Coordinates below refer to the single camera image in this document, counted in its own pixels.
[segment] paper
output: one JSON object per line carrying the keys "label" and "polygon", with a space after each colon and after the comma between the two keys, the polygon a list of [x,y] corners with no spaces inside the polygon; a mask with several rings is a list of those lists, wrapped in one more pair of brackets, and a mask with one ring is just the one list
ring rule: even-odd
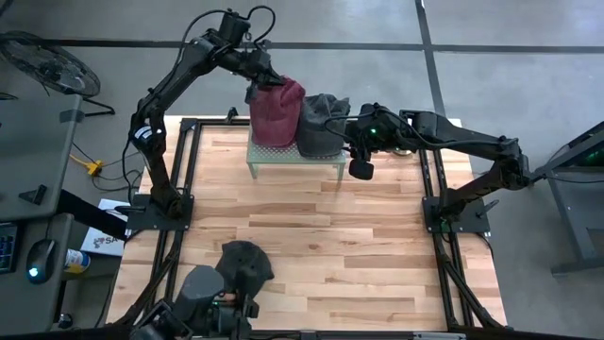
{"label": "paper", "polygon": [[[114,209],[118,206],[129,206],[127,202],[120,202],[112,199],[102,198],[98,204],[98,208],[107,213],[112,213],[116,217],[127,221],[127,217],[116,212]],[[126,230],[126,236],[130,236],[130,229]],[[122,256],[124,254],[124,241],[118,240],[115,237],[109,236],[104,232],[101,232],[95,228],[88,228],[88,233],[84,242],[82,242],[82,251],[88,251],[98,254],[111,255],[111,256]]]}

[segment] keyboard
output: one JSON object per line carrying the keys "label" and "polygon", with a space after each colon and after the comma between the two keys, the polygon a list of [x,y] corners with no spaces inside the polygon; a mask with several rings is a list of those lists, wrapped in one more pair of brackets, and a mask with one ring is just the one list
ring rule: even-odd
{"label": "keyboard", "polygon": [[17,264],[19,227],[13,223],[0,223],[0,274],[12,273]]}

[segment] computer mouse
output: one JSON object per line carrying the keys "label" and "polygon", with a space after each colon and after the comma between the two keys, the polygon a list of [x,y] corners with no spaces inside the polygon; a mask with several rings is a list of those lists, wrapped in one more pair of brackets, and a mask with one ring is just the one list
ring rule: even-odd
{"label": "computer mouse", "polygon": [[55,270],[54,240],[43,239],[31,246],[27,253],[26,275],[31,283],[45,283]]}

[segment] fan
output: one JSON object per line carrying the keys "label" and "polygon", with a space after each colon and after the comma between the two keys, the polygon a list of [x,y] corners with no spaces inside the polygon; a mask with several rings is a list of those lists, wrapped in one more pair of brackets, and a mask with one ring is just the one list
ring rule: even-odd
{"label": "fan", "polygon": [[14,100],[19,99],[16,95],[12,95],[10,93],[0,93],[0,100]]}
{"label": "fan", "polygon": [[0,54],[6,61],[46,88],[62,94],[80,94],[84,101],[108,109],[87,113],[87,116],[115,114],[105,104],[91,100],[101,91],[98,76],[69,52],[57,46],[39,44],[42,38],[23,31],[10,31],[0,35]]}

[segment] gray desk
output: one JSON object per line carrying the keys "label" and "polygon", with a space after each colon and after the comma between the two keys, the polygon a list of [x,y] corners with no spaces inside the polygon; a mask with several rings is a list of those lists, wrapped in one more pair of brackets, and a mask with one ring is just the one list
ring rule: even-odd
{"label": "gray desk", "polygon": [[[79,95],[0,102],[0,221],[55,213],[80,104]],[[40,204],[19,197],[40,185]]]}
{"label": "gray desk", "polygon": [[[49,330],[63,281],[70,279],[62,267],[75,221],[126,238],[124,221],[62,190],[76,126],[84,117],[80,103],[78,95],[0,102],[0,222],[22,228],[16,271],[0,275],[0,335]],[[40,201],[21,195],[40,185],[46,188]],[[56,269],[49,281],[34,285],[25,276],[27,252],[44,238],[49,220]]]}
{"label": "gray desk", "polygon": [[[55,310],[59,303],[59,288],[67,242],[74,217],[68,213],[50,219],[38,219],[26,223],[22,233],[16,271],[0,275],[0,333],[2,335],[50,330]],[[50,280],[43,284],[32,284],[25,276],[27,252],[31,246],[44,238],[46,227],[50,239],[57,241],[55,248],[55,271]]]}

